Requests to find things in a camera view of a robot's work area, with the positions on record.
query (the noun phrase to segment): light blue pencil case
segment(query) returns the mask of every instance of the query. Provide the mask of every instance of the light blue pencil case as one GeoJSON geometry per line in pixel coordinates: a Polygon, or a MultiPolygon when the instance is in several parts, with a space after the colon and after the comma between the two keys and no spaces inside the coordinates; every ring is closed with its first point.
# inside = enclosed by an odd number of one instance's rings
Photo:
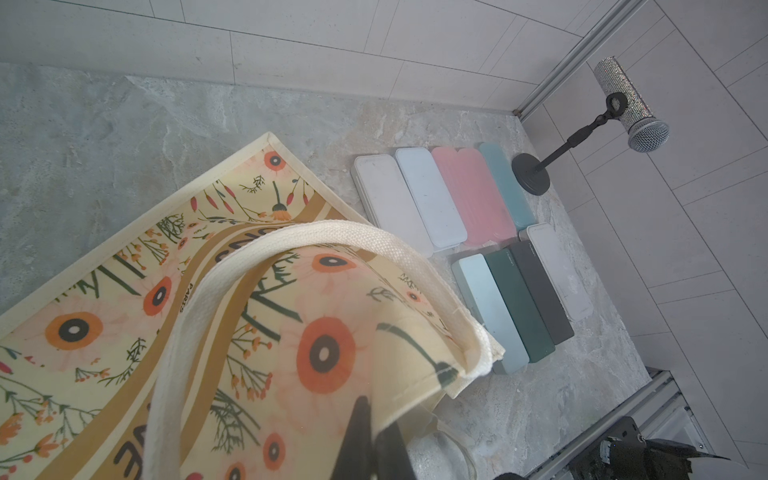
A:
{"type": "Polygon", "coordinates": [[[484,143],[480,144],[479,150],[485,157],[493,179],[496,180],[496,187],[502,193],[507,210],[515,222],[515,228],[520,231],[537,224],[538,221],[525,200],[525,193],[512,173],[512,164],[502,148],[497,144],[484,143]]]}
{"type": "Polygon", "coordinates": [[[510,374],[527,365],[528,353],[482,254],[460,259],[451,270],[469,311],[506,350],[494,373],[510,374]]]}

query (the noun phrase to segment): orange flower print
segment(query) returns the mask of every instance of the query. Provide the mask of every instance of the orange flower print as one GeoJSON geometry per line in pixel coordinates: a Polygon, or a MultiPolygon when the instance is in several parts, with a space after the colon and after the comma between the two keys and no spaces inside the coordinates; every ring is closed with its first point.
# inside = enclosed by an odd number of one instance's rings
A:
{"type": "Polygon", "coordinates": [[[277,401],[296,429],[343,436],[355,400],[369,395],[376,323],[344,288],[296,299],[303,320],[284,320],[273,377],[277,401]]]}
{"type": "Polygon", "coordinates": [[[18,434],[18,431],[22,428],[19,425],[22,420],[23,413],[15,413],[8,417],[2,425],[0,425],[0,445],[7,445],[8,440],[12,439],[18,434]]]}
{"type": "Polygon", "coordinates": [[[335,288],[377,278],[366,264],[346,253],[327,247],[302,247],[296,252],[299,258],[293,263],[293,271],[309,291],[326,295],[335,288]]]}
{"type": "Polygon", "coordinates": [[[293,436],[296,432],[285,422],[272,417],[261,425],[261,461],[259,478],[292,478],[296,463],[293,436]]]}
{"type": "Polygon", "coordinates": [[[58,443],[53,443],[49,441],[53,437],[52,433],[47,434],[43,439],[38,442],[37,445],[35,445],[35,453],[38,454],[38,456],[41,456],[42,458],[48,458],[50,455],[51,450],[55,450],[58,448],[58,443]]]}
{"type": "Polygon", "coordinates": [[[260,452],[255,445],[245,450],[235,449],[230,455],[225,455],[220,467],[221,473],[216,480],[257,480],[260,478],[260,452]]]}
{"type": "Polygon", "coordinates": [[[154,338],[155,332],[170,311],[180,281],[181,272],[174,262],[170,262],[160,266],[139,282],[137,290],[144,295],[141,303],[141,313],[144,314],[144,318],[133,322],[135,336],[144,339],[154,338]]]}
{"type": "Polygon", "coordinates": [[[134,323],[106,300],[77,294],[59,298],[61,302],[49,303],[13,332],[31,361],[51,371],[90,364],[134,323]]]}

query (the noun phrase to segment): wall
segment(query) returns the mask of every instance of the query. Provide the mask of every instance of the wall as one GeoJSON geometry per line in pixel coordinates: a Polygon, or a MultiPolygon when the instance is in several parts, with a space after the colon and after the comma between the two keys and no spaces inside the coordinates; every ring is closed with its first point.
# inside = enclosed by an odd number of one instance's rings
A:
{"type": "Polygon", "coordinates": [[[548,170],[646,365],[671,369],[715,452],[768,471],[768,2],[650,0],[524,123],[540,155],[604,110],[615,55],[671,126],[618,122],[548,170]]]}
{"type": "Polygon", "coordinates": [[[0,61],[510,111],[615,2],[4,0],[0,61]]]}

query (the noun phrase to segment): pink pencil case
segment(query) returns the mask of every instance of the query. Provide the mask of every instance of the pink pencil case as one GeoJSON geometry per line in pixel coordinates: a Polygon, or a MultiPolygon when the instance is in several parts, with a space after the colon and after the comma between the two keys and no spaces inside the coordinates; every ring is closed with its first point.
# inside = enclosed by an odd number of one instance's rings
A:
{"type": "Polygon", "coordinates": [[[432,157],[467,228],[464,245],[479,247],[517,236],[515,222],[485,163],[474,148],[436,147],[432,157]]]}

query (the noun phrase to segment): bag handle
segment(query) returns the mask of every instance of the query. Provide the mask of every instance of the bag handle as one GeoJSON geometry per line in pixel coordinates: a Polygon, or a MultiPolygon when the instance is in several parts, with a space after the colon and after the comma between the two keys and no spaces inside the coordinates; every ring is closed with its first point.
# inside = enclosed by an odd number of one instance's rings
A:
{"type": "MultiPolygon", "coordinates": [[[[160,360],[147,421],[146,480],[176,480],[180,477],[181,411],[187,380],[195,352],[224,295],[259,263],[279,253],[318,243],[347,245],[381,255],[419,285],[465,354],[465,374],[456,382],[465,386],[491,371],[492,341],[488,333],[472,318],[427,259],[407,243],[384,230],[347,220],[323,220],[284,227],[225,257],[200,281],[178,316],[160,360]]],[[[404,406],[398,416],[411,407],[404,406]]],[[[390,419],[388,424],[395,420],[396,417],[390,419]]]]}

